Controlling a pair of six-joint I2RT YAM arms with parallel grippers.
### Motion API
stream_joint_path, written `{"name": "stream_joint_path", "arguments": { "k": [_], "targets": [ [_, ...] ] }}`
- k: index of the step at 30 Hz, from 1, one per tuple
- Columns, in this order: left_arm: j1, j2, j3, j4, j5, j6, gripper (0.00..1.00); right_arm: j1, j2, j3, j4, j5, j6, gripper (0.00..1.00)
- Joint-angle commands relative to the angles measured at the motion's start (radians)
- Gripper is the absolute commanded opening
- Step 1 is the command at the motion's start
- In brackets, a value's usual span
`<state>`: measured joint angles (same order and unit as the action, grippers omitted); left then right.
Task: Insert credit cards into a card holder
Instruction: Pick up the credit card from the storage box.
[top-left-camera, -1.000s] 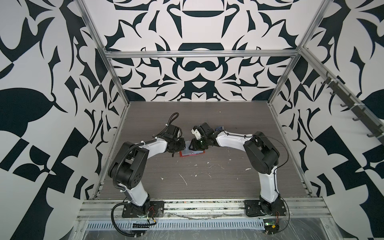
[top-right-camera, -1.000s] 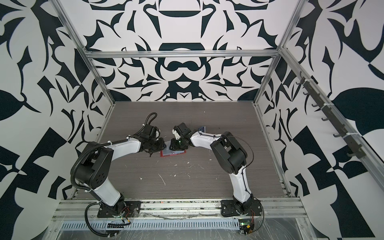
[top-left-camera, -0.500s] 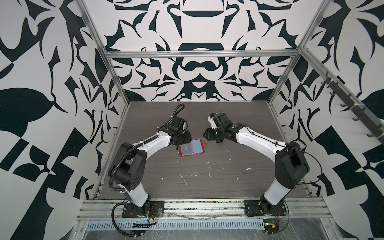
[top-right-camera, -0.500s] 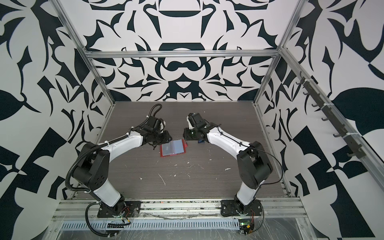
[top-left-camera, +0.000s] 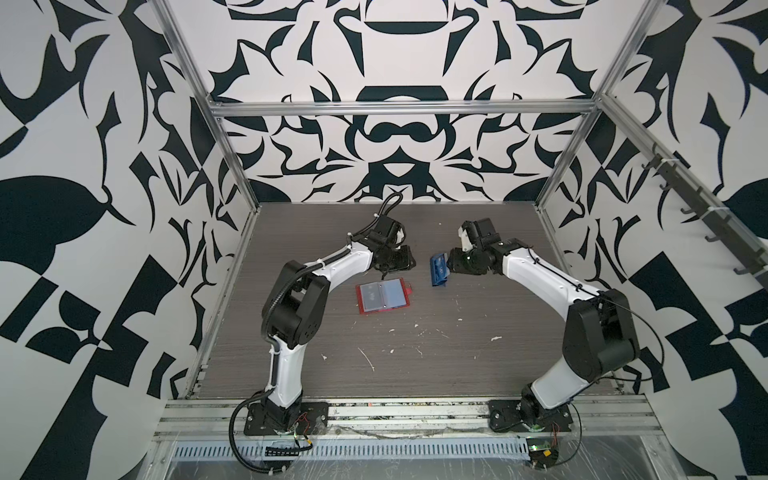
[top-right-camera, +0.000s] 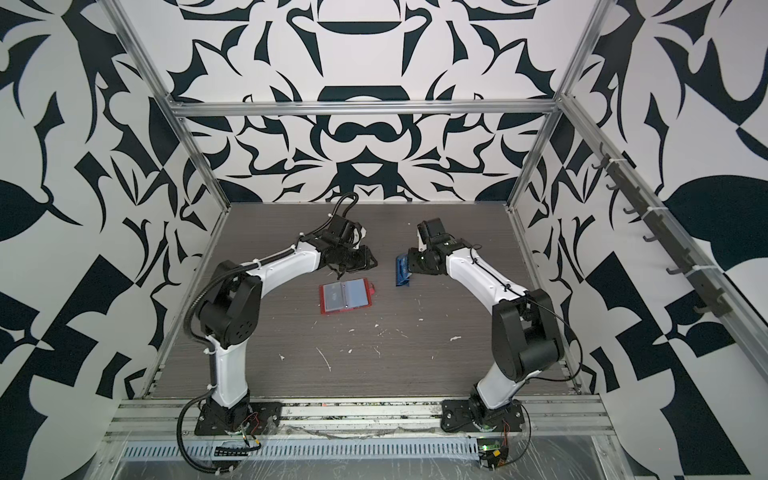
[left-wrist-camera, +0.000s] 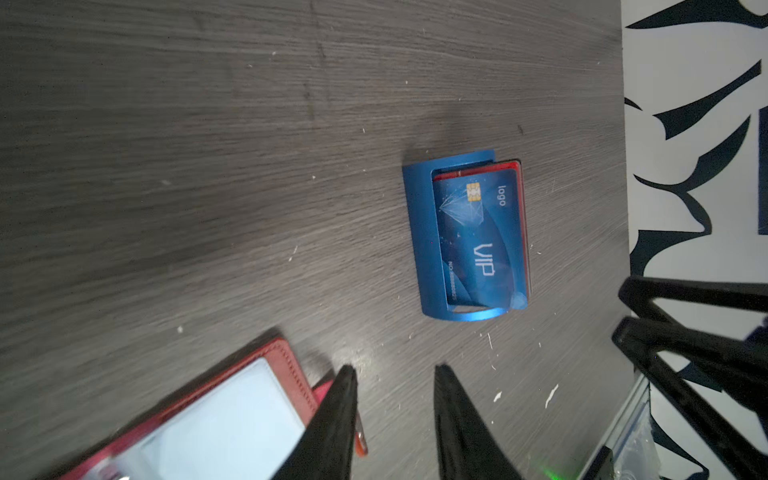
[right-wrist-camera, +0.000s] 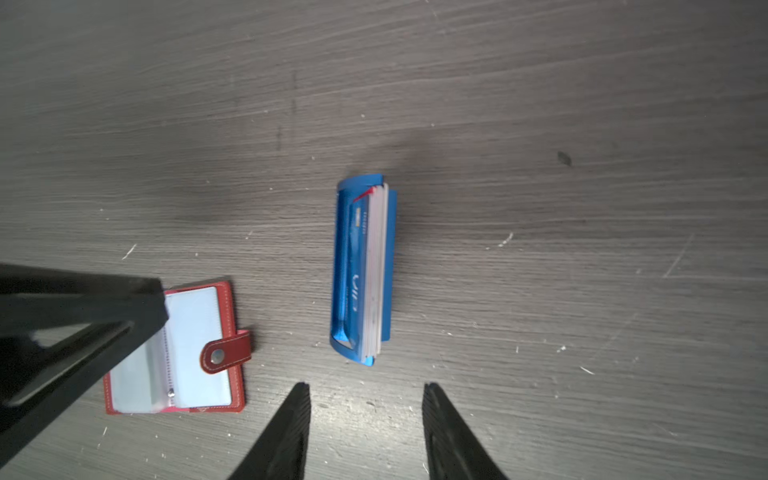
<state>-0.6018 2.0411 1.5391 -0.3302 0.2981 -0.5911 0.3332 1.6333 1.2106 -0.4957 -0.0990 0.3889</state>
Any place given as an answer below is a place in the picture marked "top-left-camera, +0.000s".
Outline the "blue card box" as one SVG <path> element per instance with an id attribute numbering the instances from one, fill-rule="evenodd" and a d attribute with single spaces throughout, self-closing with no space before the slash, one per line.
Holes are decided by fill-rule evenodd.
<path id="1" fill-rule="evenodd" d="M 433 287 L 446 284 L 450 275 L 448 267 L 449 254 L 446 252 L 434 254 L 430 257 L 430 279 Z"/>

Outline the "red leather card holder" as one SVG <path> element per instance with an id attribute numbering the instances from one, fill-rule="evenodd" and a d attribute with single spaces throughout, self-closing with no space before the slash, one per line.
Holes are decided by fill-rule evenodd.
<path id="1" fill-rule="evenodd" d="M 411 294 L 412 288 L 403 278 L 356 286 L 358 309 L 361 315 L 409 307 Z"/>

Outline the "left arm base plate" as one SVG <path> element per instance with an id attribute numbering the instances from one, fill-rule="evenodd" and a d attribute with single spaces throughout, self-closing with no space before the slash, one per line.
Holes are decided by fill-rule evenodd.
<path id="1" fill-rule="evenodd" d="M 326 426 L 330 404 L 302 402 L 283 408 L 269 400 L 248 406 L 243 433 L 246 436 L 266 436 L 286 432 L 310 435 Z"/>

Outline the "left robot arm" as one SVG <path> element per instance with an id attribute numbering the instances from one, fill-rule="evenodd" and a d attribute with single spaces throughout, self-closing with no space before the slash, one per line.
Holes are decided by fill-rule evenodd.
<path id="1" fill-rule="evenodd" d="M 271 355 L 263 401 L 268 409 L 285 415 L 297 411 L 306 346 L 317 334 L 336 287 L 371 269 L 387 275 L 415 266 L 406 237 L 402 223 L 378 214 L 339 250 L 307 263 L 284 264 L 262 309 L 261 335 Z"/>

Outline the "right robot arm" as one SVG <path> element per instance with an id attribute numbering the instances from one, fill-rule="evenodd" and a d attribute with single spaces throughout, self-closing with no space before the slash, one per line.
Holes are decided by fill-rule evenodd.
<path id="1" fill-rule="evenodd" d="M 639 357 L 635 323 L 623 293 L 575 279 L 519 239 L 503 240 L 488 218 L 463 222 L 458 235 L 461 245 L 447 261 L 451 272 L 501 275 L 534 293 L 565 322 L 560 359 L 523 390 L 520 411 L 525 415 L 541 416 L 569 403 Z"/>

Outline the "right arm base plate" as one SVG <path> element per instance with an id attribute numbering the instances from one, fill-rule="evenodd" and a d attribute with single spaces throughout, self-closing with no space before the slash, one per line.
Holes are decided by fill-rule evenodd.
<path id="1" fill-rule="evenodd" d="M 573 416 L 567 404 L 554 409 L 541 407 L 533 397 L 487 402 L 488 426 L 495 433 L 570 432 Z"/>

